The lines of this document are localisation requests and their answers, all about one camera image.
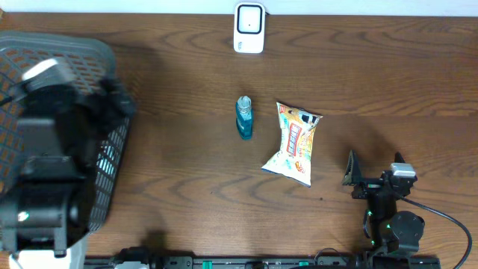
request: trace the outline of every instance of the bottle cap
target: bottle cap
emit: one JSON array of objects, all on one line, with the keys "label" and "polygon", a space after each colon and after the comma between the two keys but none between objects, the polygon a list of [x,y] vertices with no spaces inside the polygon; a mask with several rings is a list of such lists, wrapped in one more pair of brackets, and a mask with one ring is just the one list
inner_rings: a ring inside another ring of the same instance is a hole
[{"label": "bottle cap", "polygon": [[238,110],[241,113],[249,113],[251,111],[251,99],[248,96],[241,96],[238,100]]}]

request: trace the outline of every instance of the wooden table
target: wooden table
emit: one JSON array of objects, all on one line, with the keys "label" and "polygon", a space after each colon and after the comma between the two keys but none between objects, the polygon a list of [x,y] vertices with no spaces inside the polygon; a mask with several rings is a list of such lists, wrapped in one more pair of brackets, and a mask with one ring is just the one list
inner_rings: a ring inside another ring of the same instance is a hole
[{"label": "wooden table", "polygon": [[[418,172],[409,198],[478,235],[478,19],[272,15],[260,55],[234,51],[232,25],[212,15],[4,16],[1,29],[106,42],[137,98],[111,215],[88,255],[137,245],[198,256],[370,247],[366,202],[341,186],[350,149],[370,176],[401,151]],[[255,109],[250,141],[235,126],[241,95]],[[261,171],[279,148],[277,100],[324,116],[311,188]],[[426,221],[419,254],[443,268],[458,262],[459,227],[399,209]],[[464,268],[477,266],[475,248]]]}]

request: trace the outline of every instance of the snack bag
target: snack bag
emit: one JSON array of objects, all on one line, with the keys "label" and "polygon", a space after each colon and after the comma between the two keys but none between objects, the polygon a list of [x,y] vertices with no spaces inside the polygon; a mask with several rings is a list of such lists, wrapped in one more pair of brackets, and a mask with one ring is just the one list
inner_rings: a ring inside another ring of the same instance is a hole
[{"label": "snack bag", "polygon": [[277,103],[282,130],[279,151],[262,167],[311,186],[311,154],[315,126],[322,116]]}]

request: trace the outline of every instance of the mesh basket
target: mesh basket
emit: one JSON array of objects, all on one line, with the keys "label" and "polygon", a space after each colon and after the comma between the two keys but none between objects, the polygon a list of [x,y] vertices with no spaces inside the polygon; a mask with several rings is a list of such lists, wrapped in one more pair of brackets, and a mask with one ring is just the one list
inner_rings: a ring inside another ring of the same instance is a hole
[{"label": "mesh basket", "polygon": [[[76,74],[74,85],[84,94],[98,90],[96,82],[104,75],[114,75],[116,68],[113,52],[98,40],[4,31],[0,33],[0,99],[8,95],[8,88],[20,81],[24,71],[49,58],[63,58],[69,63]],[[16,126],[21,110],[17,103],[0,109],[0,195],[15,183],[13,166],[23,151],[22,134]],[[90,215],[91,232],[105,222],[128,125],[129,119],[126,119],[102,141],[96,163],[96,202]]]}]

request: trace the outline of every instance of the hand sanitizer bottle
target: hand sanitizer bottle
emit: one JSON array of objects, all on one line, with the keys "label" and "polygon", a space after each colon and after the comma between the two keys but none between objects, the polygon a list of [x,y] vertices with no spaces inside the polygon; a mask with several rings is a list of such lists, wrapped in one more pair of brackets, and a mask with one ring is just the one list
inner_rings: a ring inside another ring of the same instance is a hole
[{"label": "hand sanitizer bottle", "polygon": [[247,96],[241,96],[236,103],[236,125],[238,126],[239,135],[244,140],[252,137],[252,121],[254,113],[252,111],[251,99]]}]

